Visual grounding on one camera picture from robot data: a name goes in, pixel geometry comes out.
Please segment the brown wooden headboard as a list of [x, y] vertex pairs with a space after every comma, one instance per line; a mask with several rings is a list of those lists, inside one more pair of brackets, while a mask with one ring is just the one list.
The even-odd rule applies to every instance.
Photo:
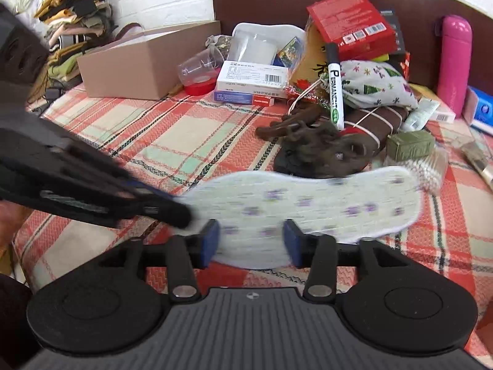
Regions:
[[[308, 6], [320, 0], [213, 0], [216, 20], [230, 34], [240, 22], [292, 24], [304, 27]], [[492, 92], [492, 20], [457, 0], [369, 0], [376, 8], [395, 11], [405, 48], [410, 53], [409, 79], [415, 84], [435, 88], [439, 77], [441, 42], [438, 22], [455, 14], [465, 18], [473, 30], [469, 84]]]

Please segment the brown cardboard box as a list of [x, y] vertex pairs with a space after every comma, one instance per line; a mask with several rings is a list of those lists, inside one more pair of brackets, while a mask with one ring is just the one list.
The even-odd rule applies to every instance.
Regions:
[[177, 66], [221, 32], [218, 21], [186, 23], [126, 35], [78, 58], [90, 98], [159, 100], [179, 83]]

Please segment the patterned foil packet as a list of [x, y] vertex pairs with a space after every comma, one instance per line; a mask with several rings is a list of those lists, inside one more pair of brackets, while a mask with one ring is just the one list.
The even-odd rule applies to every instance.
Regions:
[[227, 60], [230, 53], [232, 36], [229, 35], [211, 35], [207, 38], [205, 46], [207, 48], [214, 47], [221, 54], [224, 60]]

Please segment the cotton swab container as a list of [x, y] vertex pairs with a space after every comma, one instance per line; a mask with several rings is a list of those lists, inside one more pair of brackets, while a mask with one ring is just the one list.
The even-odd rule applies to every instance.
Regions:
[[401, 165], [414, 174], [422, 190], [438, 195], [449, 167], [449, 154], [445, 149], [437, 147], [430, 155], [405, 160]]

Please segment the plaid checkered tablecloth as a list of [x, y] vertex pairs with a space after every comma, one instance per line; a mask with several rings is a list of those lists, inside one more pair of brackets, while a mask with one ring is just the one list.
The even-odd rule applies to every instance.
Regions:
[[[115, 157], [144, 182], [179, 194], [233, 171], [268, 171], [280, 145], [258, 139], [258, 127], [278, 120], [285, 105], [220, 105], [211, 97], [177, 94], [160, 101], [90, 98], [83, 86], [53, 103], [45, 117]], [[462, 285], [475, 298], [480, 324], [467, 350], [492, 364], [492, 193], [460, 146], [474, 140], [486, 155], [492, 139], [457, 119], [427, 124], [449, 154], [438, 195], [424, 195], [421, 216], [385, 238], [393, 248]], [[17, 276], [39, 289], [133, 237], [160, 243], [169, 232], [148, 218], [116, 230], [34, 212], [16, 235]]]

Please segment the brown wooden claw comb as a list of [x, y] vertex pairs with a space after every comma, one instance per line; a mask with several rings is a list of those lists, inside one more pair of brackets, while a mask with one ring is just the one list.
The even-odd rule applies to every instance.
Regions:
[[263, 140], [284, 137], [289, 132], [298, 130], [301, 125], [314, 124], [325, 112], [321, 105], [306, 104], [295, 108], [292, 114], [285, 114], [280, 120], [272, 121], [268, 126], [260, 126], [255, 135]]

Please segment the pink thermos bottle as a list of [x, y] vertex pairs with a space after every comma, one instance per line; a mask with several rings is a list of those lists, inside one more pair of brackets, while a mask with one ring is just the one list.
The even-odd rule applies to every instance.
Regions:
[[441, 40], [437, 95], [460, 117], [471, 68], [472, 27], [460, 16], [445, 16], [441, 23]]

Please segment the brown white striped bundle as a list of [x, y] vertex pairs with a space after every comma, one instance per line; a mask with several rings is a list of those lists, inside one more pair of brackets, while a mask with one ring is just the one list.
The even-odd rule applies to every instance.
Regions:
[[395, 134], [409, 116], [407, 108], [381, 106], [373, 109], [352, 109], [344, 117], [344, 134], [363, 134], [381, 151], [391, 134]]

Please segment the white floral shoe insole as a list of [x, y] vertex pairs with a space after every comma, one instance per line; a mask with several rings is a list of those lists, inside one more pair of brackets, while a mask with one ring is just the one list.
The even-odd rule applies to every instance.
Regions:
[[283, 237], [286, 220], [307, 234], [353, 243], [409, 227], [422, 207], [417, 180], [399, 166], [332, 179], [240, 171], [196, 185], [178, 200], [193, 213], [184, 233], [196, 234], [217, 220], [213, 260], [248, 270], [292, 263]]

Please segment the clear plastic cup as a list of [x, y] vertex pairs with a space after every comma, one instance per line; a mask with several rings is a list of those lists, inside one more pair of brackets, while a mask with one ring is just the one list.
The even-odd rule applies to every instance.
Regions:
[[224, 59], [220, 50], [214, 46], [195, 54], [177, 66], [179, 80], [184, 86], [215, 80]]

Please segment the brown snack bag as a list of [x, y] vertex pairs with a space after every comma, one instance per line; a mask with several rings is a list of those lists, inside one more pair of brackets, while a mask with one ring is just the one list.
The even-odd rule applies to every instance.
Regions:
[[308, 18], [302, 57], [291, 74], [290, 84], [306, 89], [328, 69], [325, 42], [315, 22]]

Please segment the large red tape roll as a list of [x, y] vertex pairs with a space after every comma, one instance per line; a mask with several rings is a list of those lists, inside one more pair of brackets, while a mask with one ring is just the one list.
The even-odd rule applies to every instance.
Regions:
[[216, 78], [203, 82], [196, 82], [184, 87], [184, 91], [191, 96], [208, 94], [216, 88]]

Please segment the olive green small box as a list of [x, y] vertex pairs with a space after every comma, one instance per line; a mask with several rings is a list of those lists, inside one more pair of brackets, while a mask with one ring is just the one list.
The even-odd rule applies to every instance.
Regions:
[[394, 161], [419, 159], [431, 154], [435, 138], [426, 130], [403, 132], [388, 137], [386, 154]]

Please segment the dark brown hair claw clip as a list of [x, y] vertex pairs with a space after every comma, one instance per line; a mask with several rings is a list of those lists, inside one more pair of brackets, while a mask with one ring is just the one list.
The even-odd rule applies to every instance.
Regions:
[[283, 140], [282, 148], [291, 148], [306, 162], [329, 162], [330, 157], [342, 153], [344, 157], [373, 156], [376, 145], [363, 134], [344, 134], [329, 122], [317, 127], [301, 125], [289, 132]]

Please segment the blue tissue pack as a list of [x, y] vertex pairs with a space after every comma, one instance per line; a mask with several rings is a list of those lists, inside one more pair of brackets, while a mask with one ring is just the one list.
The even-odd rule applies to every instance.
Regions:
[[490, 95], [469, 86], [462, 116], [470, 127], [493, 135], [493, 99]]

